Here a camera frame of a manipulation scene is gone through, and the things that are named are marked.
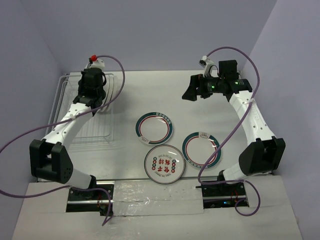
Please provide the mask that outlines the hao shi plate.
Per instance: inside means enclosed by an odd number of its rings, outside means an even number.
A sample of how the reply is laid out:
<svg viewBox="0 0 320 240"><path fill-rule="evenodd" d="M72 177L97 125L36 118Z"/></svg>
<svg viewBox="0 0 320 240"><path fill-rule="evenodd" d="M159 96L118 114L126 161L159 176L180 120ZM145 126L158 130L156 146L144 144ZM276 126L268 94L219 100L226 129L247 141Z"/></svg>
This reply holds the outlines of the hao shi plate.
<svg viewBox="0 0 320 240"><path fill-rule="evenodd" d="M118 77L112 73L106 73L106 85L103 87L106 97L102 102L102 106L106 105L118 92Z"/></svg>

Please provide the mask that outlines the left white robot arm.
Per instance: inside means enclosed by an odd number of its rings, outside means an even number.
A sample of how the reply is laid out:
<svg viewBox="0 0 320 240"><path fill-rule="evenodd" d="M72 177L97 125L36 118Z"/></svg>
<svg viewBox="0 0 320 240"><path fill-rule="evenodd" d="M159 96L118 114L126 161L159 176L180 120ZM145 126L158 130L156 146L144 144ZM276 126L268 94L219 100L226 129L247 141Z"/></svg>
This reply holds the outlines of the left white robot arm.
<svg viewBox="0 0 320 240"><path fill-rule="evenodd" d="M103 71L93 67L81 72L77 96L69 110L42 140L33 140L29 145L32 176L80 189L86 199L98 193L96 178L77 170L68 154L75 136L97 112L106 97L104 86L107 79Z"/></svg>

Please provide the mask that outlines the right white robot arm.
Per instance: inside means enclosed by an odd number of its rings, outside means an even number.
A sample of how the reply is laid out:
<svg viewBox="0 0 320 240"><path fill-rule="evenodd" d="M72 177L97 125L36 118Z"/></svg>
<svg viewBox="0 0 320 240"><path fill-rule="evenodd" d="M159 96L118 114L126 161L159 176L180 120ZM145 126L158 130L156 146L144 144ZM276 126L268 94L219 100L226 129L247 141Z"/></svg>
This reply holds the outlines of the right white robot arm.
<svg viewBox="0 0 320 240"><path fill-rule="evenodd" d="M204 72L190 77L190 83L182 99L196 101L197 97L209 98L222 94L241 120L247 139L247 147L240 154L238 162L222 170L218 175L217 190L227 196L235 189L235 180L268 173L279 167L286 143L267 126L254 99L253 89L247 79L240 79L236 60L218 63L218 75L211 75L214 62L203 56L199 64Z"/></svg>

